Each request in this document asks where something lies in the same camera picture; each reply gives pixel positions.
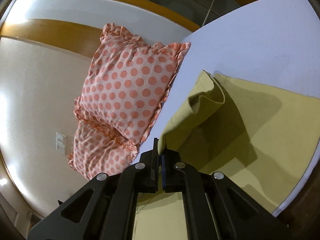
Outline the khaki pants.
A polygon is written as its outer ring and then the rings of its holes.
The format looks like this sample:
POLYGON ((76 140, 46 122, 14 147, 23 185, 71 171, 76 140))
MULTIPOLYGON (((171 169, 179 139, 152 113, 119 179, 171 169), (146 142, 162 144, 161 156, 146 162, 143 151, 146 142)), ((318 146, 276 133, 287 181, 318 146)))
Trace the khaki pants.
MULTIPOLYGON (((222 172, 281 221, 276 209, 302 179, 318 145, 318 98, 202 72, 157 149, 160 162, 167 148, 199 172, 222 172)), ((140 239, 179 239, 186 223, 181 192, 163 190, 139 214, 140 239)))

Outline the left polka dot pillow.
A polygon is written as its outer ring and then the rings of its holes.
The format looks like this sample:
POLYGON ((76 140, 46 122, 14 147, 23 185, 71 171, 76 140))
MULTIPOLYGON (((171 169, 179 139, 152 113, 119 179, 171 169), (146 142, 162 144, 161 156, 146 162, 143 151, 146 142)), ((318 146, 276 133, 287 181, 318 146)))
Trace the left polka dot pillow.
POLYGON ((137 154, 137 146, 109 125, 79 120, 68 165, 91 180, 99 173, 120 174, 137 154))

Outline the polka dot pillow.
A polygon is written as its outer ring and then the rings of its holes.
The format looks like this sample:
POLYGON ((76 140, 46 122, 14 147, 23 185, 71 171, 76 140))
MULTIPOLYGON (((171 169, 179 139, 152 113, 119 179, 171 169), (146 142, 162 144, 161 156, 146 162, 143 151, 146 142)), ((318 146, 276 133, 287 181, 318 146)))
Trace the polka dot pillow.
POLYGON ((191 44, 149 45, 114 23, 103 27, 100 42, 76 105, 138 145, 148 137, 191 44))
POLYGON ((137 154, 137 146, 109 125, 79 120, 68 165, 91 180, 99 173, 120 174, 137 154))

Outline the right polka dot pillow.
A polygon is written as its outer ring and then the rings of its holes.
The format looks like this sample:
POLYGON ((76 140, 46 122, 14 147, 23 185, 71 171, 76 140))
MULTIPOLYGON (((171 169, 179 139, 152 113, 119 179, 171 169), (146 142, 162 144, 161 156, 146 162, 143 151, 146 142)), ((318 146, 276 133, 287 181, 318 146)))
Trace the right polka dot pillow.
POLYGON ((191 44, 149 45, 114 23, 103 27, 100 42, 76 105, 138 145, 148 137, 191 44))

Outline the white bed sheet mattress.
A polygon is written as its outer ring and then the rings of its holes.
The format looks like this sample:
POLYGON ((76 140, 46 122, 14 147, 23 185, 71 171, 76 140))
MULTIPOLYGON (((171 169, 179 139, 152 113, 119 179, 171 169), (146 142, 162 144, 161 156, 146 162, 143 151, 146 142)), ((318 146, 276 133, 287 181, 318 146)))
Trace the white bed sheet mattress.
MULTIPOLYGON (((141 151, 152 148, 202 72, 221 74, 319 99, 319 17, 308 0, 259 0, 186 37, 191 48, 167 102, 141 151)), ((319 145, 278 216, 306 184, 319 161, 319 145)))

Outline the white wall switch plate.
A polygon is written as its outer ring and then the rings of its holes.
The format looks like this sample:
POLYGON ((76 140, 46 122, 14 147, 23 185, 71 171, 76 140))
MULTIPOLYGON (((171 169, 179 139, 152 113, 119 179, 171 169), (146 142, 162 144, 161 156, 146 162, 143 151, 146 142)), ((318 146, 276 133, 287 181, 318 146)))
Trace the white wall switch plate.
POLYGON ((60 132, 56 132, 56 141, 55 141, 56 151, 65 155, 66 154, 66 143, 67 143, 66 136, 60 132))

